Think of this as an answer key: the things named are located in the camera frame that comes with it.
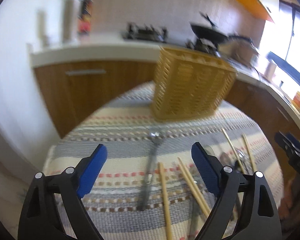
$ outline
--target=white countertop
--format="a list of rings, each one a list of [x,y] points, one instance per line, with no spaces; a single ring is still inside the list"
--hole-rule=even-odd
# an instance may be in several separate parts
[[[151,41],[126,41],[120,33],[95,33],[81,37],[67,44],[51,46],[33,51],[30,57],[31,67],[53,65],[65,62],[89,60],[130,60],[157,62],[160,46]],[[284,98],[284,95],[269,82],[260,78],[256,70],[234,67],[238,71],[237,79],[267,90],[287,111],[300,129],[300,114]]]

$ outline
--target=orange cabinet underside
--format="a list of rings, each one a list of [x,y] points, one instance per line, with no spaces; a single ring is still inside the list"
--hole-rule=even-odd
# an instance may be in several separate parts
[[[263,20],[267,20],[270,22],[274,22],[267,12],[267,10],[264,8],[264,6],[260,3],[259,0],[237,0],[239,3],[241,3],[247,11],[249,11],[254,17],[260,18]]]

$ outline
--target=striped tablecloth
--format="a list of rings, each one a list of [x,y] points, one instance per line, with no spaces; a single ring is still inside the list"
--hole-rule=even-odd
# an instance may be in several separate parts
[[[283,180],[274,151],[258,125],[227,102],[222,102],[211,117],[189,122],[157,123],[149,106],[154,85],[146,83],[113,100],[97,110],[81,125],[50,149],[44,173],[52,175],[68,166],[76,166],[89,156],[99,143],[108,150],[108,159],[90,194],[82,201],[92,221],[104,239],[166,239],[159,174],[155,174],[147,209],[138,211],[138,197],[153,143],[149,131],[158,130],[164,136],[157,161],[163,162],[173,239],[192,239],[202,227],[201,214],[191,192],[178,170],[180,157],[190,168],[210,207],[215,198],[208,193],[191,159],[193,143],[209,145],[218,157],[232,151],[221,132],[224,128],[234,146],[246,153],[242,133],[247,135],[256,165],[269,183],[277,204],[282,197]],[[66,232],[74,236],[61,198],[57,198],[59,212]],[[226,235],[231,234],[235,221],[230,222]]]

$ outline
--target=tiled backsplash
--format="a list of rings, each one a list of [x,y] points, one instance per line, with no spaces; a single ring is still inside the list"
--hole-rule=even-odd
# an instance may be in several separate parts
[[[127,22],[166,26],[170,33],[194,37],[189,22],[208,25],[207,13],[225,33],[237,32],[260,42],[264,21],[255,19],[235,0],[93,0],[92,31],[123,30]]]

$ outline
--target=second black gripper with blue pad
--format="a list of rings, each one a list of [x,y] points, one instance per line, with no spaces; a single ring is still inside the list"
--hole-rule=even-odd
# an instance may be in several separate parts
[[[225,239],[282,239],[276,205],[260,171],[244,175],[230,170],[229,166],[222,167],[219,160],[208,155],[199,143],[192,146],[191,154],[207,189],[217,197],[196,240],[222,238],[238,192],[244,192],[241,214],[233,234]],[[61,174],[51,176],[37,173],[22,207],[18,240],[74,239],[65,233],[55,193],[61,194],[77,239],[102,240],[103,237],[92,223],[81,198],[91,191],[106,158],[106,147],[99,144],[92,155],[80,160],[75,168],[68,167]]]

